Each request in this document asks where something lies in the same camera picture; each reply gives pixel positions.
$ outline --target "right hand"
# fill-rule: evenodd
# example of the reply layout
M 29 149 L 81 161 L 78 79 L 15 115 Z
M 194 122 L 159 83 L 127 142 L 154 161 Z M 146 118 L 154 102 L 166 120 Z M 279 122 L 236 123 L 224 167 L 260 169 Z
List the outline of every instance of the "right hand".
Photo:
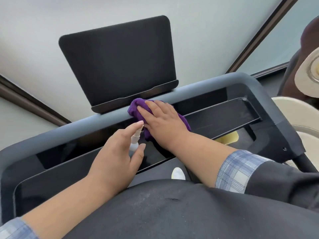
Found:
M 138 106 L 138 111 L 147 122 L 144 127 L 149 130 L 161 147 L 173 152 L 173 148 L 190 134 L 186 125 L 172 105 L 162 101 L 145 101 L 145 104 L 153 114 Z

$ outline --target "hand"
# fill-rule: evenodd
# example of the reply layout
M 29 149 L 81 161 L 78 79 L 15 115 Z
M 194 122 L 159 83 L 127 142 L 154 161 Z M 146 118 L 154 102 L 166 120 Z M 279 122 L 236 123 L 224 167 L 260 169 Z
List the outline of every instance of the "hand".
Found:
M 147 122 L 144 126 L 159 145 L 173 152 L 173 148 L 190 134 L 186 125 L 172 105 L 162 101 L 145 101 L 145 104 L 151 109 L 153 115 L 138 106 L 138 111 Z
M 129 186 L 142 163 L 146 144 L 140 144 L 132 158 L 129 156 L 131 136 L 142 126 L 143 121 L 139 121 L 117 130 L 100 150 L 87 175 L 113 196 Z

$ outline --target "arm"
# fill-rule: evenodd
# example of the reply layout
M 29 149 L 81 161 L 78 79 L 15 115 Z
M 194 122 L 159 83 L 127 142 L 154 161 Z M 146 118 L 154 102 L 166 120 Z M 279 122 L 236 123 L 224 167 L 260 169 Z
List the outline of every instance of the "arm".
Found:
M 214 187 L 223 162 L 236 149 L 189 132 L 170 104 L 161 101 L 145 103 L 153 114 L 141 107 L 138 111 L 147 121 L 145 127 L 151 135 L 205 185 Z
M 22 219 L 40 239 L 61 239 L 79 222 L 127 188 L 141 165 L 145 144 L 129 157 L 131 136 L 143 122 L 111 136 L 95 158 L 88 175 L 26 213 Z

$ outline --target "yellow object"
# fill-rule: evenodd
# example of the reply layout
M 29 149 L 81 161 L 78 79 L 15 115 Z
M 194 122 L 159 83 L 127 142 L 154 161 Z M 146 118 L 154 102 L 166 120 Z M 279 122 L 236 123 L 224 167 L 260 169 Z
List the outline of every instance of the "yellow object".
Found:
M 227 144 L 231 144 L 233 142 L 237 142 L 238 139 L 239 139 L 239 135 L 236 131 L 234 131 L 234 132 L 231 132 L 231 133 L 229 133 L 225 136 L 222 136 L 218 139 L 215 139 L 215 141 L 227 145 Z

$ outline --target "left hand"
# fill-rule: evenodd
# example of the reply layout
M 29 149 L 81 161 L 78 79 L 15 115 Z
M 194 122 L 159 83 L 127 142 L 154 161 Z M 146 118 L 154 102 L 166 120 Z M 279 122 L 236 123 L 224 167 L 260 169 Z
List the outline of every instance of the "left hand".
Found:
M 142 126 L 140 121 L 117 130 L 93 161 L 87 178 L 112 196 L 129 186 L 142 163 L 146 144 L 140 144 L 132 158 L 129 156 L 131 136 Z

